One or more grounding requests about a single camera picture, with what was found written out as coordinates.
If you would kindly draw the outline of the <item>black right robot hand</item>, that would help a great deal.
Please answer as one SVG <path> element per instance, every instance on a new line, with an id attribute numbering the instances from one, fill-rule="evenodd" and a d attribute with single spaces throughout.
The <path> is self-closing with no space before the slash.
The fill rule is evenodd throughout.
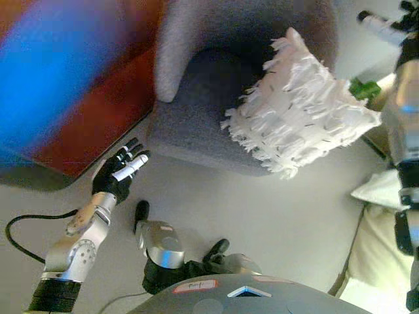
<path id="1" fill-rule="evenodd" d="M 357 22 L 382 41 L 401 46 L 418 33 L 418 1 L 400 1 L 399 9 L 404 12 L 400 20 L 389 20 L 369 10 L 357 15 Z"/>

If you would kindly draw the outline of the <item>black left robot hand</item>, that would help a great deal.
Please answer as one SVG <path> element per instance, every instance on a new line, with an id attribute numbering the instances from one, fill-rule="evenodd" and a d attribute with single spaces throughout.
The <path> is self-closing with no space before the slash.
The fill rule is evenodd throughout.
<path id="1" fill-rule="evenodd" d="M 110 193 L 120 204 L 128 197 L 133 178 L 149 158 L 150 152 L 144 150 L 138 138 L 131 138 L 99 166 L 93 177 L 92 194 Z"/>

